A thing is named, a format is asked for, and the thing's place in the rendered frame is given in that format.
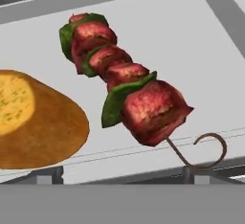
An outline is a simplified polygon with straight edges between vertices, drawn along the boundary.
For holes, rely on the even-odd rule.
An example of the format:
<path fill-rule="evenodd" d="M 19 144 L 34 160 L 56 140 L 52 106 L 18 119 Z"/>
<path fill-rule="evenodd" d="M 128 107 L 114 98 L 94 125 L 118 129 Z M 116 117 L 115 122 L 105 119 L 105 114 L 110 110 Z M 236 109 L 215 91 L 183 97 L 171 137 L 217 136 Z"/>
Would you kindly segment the meat and pepper kebab skewer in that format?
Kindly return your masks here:
<path fill-rule="evenodd" d="M 193 111 L 176 88 L 117 46 L 118 38 L 103 15 L 74 14 L 58 35 L 63 54 L 77 72 L 106 83 L 103 128 L 122 123 L 139 144 L 157 146 L 169 142 Z"/>

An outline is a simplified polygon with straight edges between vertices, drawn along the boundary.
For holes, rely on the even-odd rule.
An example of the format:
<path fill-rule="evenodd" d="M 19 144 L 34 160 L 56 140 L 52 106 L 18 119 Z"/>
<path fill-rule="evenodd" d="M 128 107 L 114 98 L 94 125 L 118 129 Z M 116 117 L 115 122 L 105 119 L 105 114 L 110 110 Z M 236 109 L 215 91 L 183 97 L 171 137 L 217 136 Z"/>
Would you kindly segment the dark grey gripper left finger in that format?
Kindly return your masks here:
<path fill-rule="evenodd" d="M 19 185 L 62 185 L 63 184 L 63 166 L 53 168 L 43 168 L 32 170 L 26 175 L 21 175 L 13 179 L 4 181 L 3 184 Z"/>

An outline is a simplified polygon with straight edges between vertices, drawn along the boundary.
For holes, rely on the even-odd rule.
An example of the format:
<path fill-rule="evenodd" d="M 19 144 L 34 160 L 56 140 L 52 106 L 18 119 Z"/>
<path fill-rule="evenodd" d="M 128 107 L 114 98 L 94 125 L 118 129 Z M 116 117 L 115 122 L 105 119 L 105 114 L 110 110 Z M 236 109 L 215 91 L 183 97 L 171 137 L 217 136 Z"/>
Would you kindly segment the grey metal tray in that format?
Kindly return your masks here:
<path fill-rule="evenodd" d="M 141 146 L 124 126 L 101 126 L 105 84 L 79 75 L 58 39 L 68 18 L 83 11 L 103 14 L 120 46 L 192 107 L 169 142 Z M 28 73 L 85 110 L 91 132 L 63 162 L 68 184 L 137 181 L 177 173 L 185 162 L 245 164 L 245 0 L 29 0 L 0 6 L 0 69 Z"/>

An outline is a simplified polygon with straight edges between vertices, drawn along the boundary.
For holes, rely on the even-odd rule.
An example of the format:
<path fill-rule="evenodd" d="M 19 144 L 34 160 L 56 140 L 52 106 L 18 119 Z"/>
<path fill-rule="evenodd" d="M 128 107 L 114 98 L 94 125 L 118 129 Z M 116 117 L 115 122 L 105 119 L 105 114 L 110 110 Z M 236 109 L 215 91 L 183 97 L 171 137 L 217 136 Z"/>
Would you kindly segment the golden brown baguette bread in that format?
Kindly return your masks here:
<path fill-rule="evenodd" d="M 85 112 L 70 98 L 27 74 L 0 70 L 0 169 L 57 164 L 88 135 Z"/>

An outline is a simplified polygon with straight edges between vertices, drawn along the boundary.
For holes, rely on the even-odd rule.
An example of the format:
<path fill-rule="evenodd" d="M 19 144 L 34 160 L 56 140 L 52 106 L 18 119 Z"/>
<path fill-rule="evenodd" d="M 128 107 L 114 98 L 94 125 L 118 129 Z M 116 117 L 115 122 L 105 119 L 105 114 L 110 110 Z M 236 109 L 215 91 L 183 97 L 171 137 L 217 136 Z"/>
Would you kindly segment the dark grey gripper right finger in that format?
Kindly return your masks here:
<path fill-rule="evenodd" d="M 245 166 L 214 169 L 183 168 L 184 183 L 193 185 L 245 184 Z"/>

